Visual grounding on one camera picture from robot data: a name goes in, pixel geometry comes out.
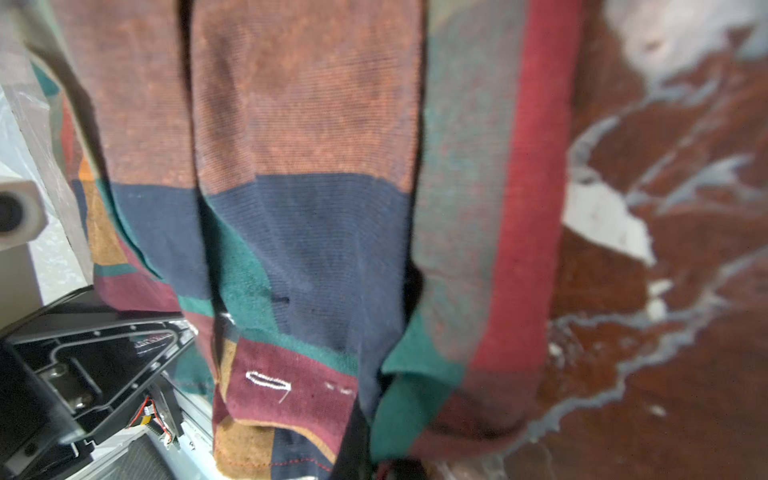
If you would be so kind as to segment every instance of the electrical wiring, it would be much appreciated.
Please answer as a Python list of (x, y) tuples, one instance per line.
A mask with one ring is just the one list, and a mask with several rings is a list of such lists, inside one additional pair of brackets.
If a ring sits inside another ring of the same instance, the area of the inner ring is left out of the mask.
[(165, 432), (163, 432), (163, 428), (160, 427), (160, 424), (157, 422), (149, 421), (145, 425), (148, 429), (152, 431), (159, 439), (165, 438)]
[(154, 418), (156, 418), (157, 422), (160, 423), (160, 426), (163, 427), (163, 432), (165, 432), (165, 435), (168, 435), (167, 443), (170, 443), (171, 441), (173, 441), (174, 437), (170, 434), (168, 429), (165, 428), (163, 419), (160, 418), (160, 414), (157, 413), (157, 408), (154, 406), (154, 400), (152, 400), (152, 410), (154, 411)]
[(130, 428), (130, 427), (131, 427), (131, 425), (133, 425), (133, 424), (134, 424), (134, 422), (136, 421), (136, 419), (138, 419), (138, 418), (139, 418), (139, 416), (141, 416), (141, 413), (144, 411), (144, 407), (145, 407), (145, 406), (147, 406), (147, 402), (149, 402), (149, 396), (147, 396), (147, 398), (145, 398), (145, 399), (144, 399), (144, 403), (142, 403), (142, 404), (141, 404), (141, 407), (139, 407), (139, 411), (138, 411), (138, 412), (136, 412), (136, 416), (135, 416), (135, 417), (134, 417), (134, 418), (133, 418), (133, 419), (132, 419), (130, 422), (128, 422), (128, 426), (127, 426), (127, 427), (125, 427), (126, 429)]

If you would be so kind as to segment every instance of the red stitching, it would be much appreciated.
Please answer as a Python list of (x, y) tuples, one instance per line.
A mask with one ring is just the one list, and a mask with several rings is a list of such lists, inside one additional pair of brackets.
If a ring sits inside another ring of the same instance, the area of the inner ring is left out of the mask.
[(326, 472), (330, 472), (331, 471), (331, 469), (329, 467), (326, 467), (325, 465), (323, 465), (322, 463), (318, 462), (314, 458), (302, 458), (302, 459), (299, 459), (299, 460), (289, 460), (288, 462), (272, 463), (271, 465), (273, 467), (282, 467), (282, 466), (285, 466), (285, 465), (288, 465), (288, 464), (291, 464), (291, 463), (299, 463), (299, 462), (313, 462), (315, 465), (319, 466), (320, 468), (322, 468)]
[(326, 467), (322, 463), (318, 462), (314, 458), (300, 458), (297, 460), (289, 460), (288, 462), (281, 462), (281, 463), (251, 463), (251, 462), (232, 462), (231, 460), (227, 459), (227, 463), (231, 465), (238, 465), (242, 467), (284, 467), (286, 465), (290, 465), (292, 463), (301, 463), (301, 462), (312, 462), (315, 465), (319, 466), (326, 472), (330, 472), (330, 467)]

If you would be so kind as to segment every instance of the white stitching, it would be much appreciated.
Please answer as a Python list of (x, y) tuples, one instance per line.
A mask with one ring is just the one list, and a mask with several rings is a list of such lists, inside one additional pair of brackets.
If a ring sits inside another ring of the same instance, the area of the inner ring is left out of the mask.
[(285, 380), (281, 379), (275, 379), (271, 376), (266, 376), (263, 373), (257, 372), (256, 370), (245, 372), (245, 378), (249, 379), (256, 385), (266, 386), (268, 389), (285, 390), (286, 394), (283, 395), (283, 398), (280, 399), (278, 403), (283, 403), (283, 400), (286, 399), (291, 390), (290, 382), (286, 382)]
[[(337, 385), (333, 385), (331, 382), (324, 382), (324, 383), (326, 384), (326, 388), (328, 390), (331, 390), (331, 391), (336, 390)], [(341, 393), (342, 395), (352, 395), (353, 390), (339, 387), (339, 393)]]

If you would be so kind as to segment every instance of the red wire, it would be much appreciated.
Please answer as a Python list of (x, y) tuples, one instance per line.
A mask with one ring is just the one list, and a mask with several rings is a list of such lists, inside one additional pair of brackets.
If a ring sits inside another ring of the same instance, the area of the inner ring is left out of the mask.
[(170, 433), (168, 433), (168, 431), (165, 429), (165, 424), (163, 423), (163, 419), (160, 418), (160, 414), (158, 414), (157, 409), (154, 408), (154, 400), (152, 400), (152, 409), (154, 410), (154, 416), (157, 419), (157, 422), (160, 423), (160, 427), (163, 428), (163, 432), (165, 432), (166, 435), (168, 435), (168, 437), (170, 438)]
[(142, 403), (142, 404), (141, 404), (141, 407), (139, 407), (139, 411), (138, 411), (138, 412), (136, 412), (136, 416), (134, 417), (134, 419), (133, 419), (133, 420), (131, 420), (131, 421), (128, 423), (128, 426), (127, 426), (127, 427), (125, 427), (126, 429), (127, 429), (127, 428), (129, 428), (131, 425), (133, 425), (133, 424), (134, 424), (134, 422), (136, 421), (136, 419), (137, 419), (137, 418), (139, 418), (139, 415), (141, 415), (141, 413), (144, 411), (144, 407), (145, 407), (145, 406), (147, 406), (147, 402), (149, 402), (149, 396), (147, 396), (147, 398), (146, 398), (146, 399), (144, 399), (144, 403)]

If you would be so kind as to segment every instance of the red fabric stripe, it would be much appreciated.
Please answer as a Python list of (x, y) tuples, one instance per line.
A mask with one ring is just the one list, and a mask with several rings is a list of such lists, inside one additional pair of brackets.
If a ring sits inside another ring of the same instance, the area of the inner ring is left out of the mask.
[(59, 141), (61, 142), (61, 151), (64, 154), (67, 180), (77, 180), (82, 158), (74, 157), (74, 125), (72, 124), (69, 101), (67, 101), (66, 98), (61, 99), (61, 130), (59, 131)]
[(427, 460), (493, 452), (511, 444), (525, 427), (541, 374), (468, 371), (461, 387), (413, 442), (409, 453)]
[(558, 258), (580, 0), (531, 0), (491, 315), (471, 367), (538, 368)]
[(165, 283), (156, 282), (143, 273), (95, 276), (94, 288), (99, 297), (116, 310), (178, 312), (181, 310), (174, 293)]

